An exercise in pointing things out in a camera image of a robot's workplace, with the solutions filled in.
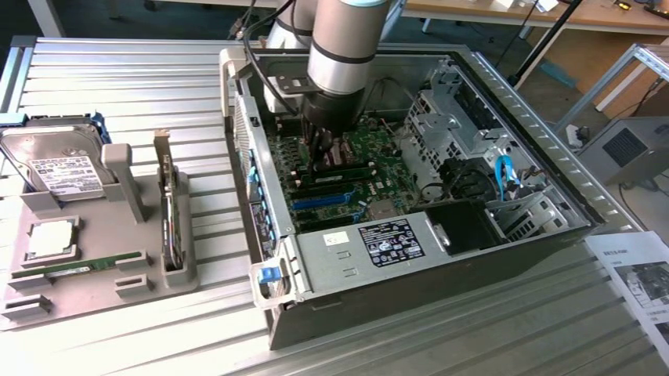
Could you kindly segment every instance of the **metal frame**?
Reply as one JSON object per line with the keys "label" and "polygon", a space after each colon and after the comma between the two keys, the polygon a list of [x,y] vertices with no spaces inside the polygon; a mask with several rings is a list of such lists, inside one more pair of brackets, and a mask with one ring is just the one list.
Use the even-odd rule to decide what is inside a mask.
{"label": "metal frame", "polygon": [[10,103],[12,102],[12,94],[15,91],[14,84],[18,81],[22,60],[23,49],[12,47],[4,64],[3,77],[0,78],[0,96],[3,96],[3,101],[0,102],[0,113],[10,112],[7,109],[10,108]]}
{"label": "metal frame", "polygon": [[31,4],[32,14],[40,24],[42,33],[46,37],[64,37],[63,25],[60,18],[55,12],[54,3],[51,0],[28,0]]}
{"label": "metal frame", "polygon": [[595,83],[592,89],[557,122],[554,129],[556,133],[562,132],[584,110],[585,106],[592,103],[595,97],[607,86],[609,86],[620,72],[635,60],[639,60],[644,66],[649,67],[664,80],[669,80],[669,45],[632,45],[619,61],[616,61],[615,65],[609,68],[603,78]]}
{"label": "metal frame", "polygon": [[19,71],[16,81],[14,82],[12,90],[12,100],[7,106],[6,112],[18,112],[19,103],[22,102],[23,89],[26,87],[26,82],[28,79],[28,69],[31,68],[32,53],[35,52],[34,47],[26,47],[22,54],[22,62],[19,64]]}
{"label": "metal frame", "polygon": [[[661,45],[669,45],[669,38],[667,38]],[[615,101],[616,97],[620,93],[628,88],[628,86],[635,82],[641,73],[647,70],[647,66],[644,64],[639,64],[628,77],[620,82],[616,88],[611,91],[607,97],[603,99],[596,109],[599,112],[603,112],[607,106]]]}

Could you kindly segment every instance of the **hard drive label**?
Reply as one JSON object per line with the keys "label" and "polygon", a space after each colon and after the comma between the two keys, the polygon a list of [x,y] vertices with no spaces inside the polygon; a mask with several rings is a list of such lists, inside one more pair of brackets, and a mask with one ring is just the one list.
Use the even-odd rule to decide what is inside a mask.
{"label": "hard drive label", "polygon": [[380,268],[426,255],[406,219],[360,227],[358,231]]}
{"label": "hard drive label", "polygon": [[35,159],[31,166],[55,195],[103,190],[103,183],[88,156]]}

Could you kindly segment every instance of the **green circuit board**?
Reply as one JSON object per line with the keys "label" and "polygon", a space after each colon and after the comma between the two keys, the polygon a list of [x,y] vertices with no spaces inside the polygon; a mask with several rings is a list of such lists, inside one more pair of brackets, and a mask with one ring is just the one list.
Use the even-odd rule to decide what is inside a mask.
{"label": "green circuit board", "polygon": [[[390,131],[364,118],[342,142],[345,166],[309,173],[309,146],[301,136],[270,136],[270,150],[298,232],[325,230],[406,214],[417,200],[412,173]],[[313,200],[335,203],[315,208]]]}

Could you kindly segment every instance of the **blue cable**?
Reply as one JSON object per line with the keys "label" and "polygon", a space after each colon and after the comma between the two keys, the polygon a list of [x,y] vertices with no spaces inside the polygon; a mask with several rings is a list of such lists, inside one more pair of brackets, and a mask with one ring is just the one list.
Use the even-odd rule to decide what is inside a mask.
{"label": "blue cable", "polygon": [[[505,179],[502,178],[502,166],[504,166],[504,171],[505,171]],[[516,174],[513,173],[513,162],[512,162],[512,157],[508,155],[501,155],[494,162],[494,178],[498,181],[498,188],[500,188],[500,200],[504,201],[504,187],[506,186],[506,182],[514,182],[516,184],[521,185],[521,181],[516,177]]]}

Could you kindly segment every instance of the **slotted aluminum surface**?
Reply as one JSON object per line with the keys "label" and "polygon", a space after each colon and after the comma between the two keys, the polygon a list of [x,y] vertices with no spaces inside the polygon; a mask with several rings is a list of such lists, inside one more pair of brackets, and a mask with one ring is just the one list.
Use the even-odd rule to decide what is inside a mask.
{"label": "slotted aluminum surface", "polygon": [[[558,252],[501,284],[267,351],[265,316],[253,306],[246,277],[249,247],[215,90],[225,46],[39,40],[22,110],[63,114],[96,108],[107,116],[112,138],[131,143],[141,156],[135,174],[155,171],[151,130],[169,128],[175,135],[178,165],[191,177],[203,287],[159,302],[0,333],[3,374],[667,373],[604,268],[583,246]],[[6,234],[19,208],[12,184],[20,184],[10,169],[3,174]],[[0,241],[7,254],[11,241],[7,236]]]}
{"label": "slotted aluminum surface", "polygon": [[635,56],[669,81],[669,45],[640,45]]}

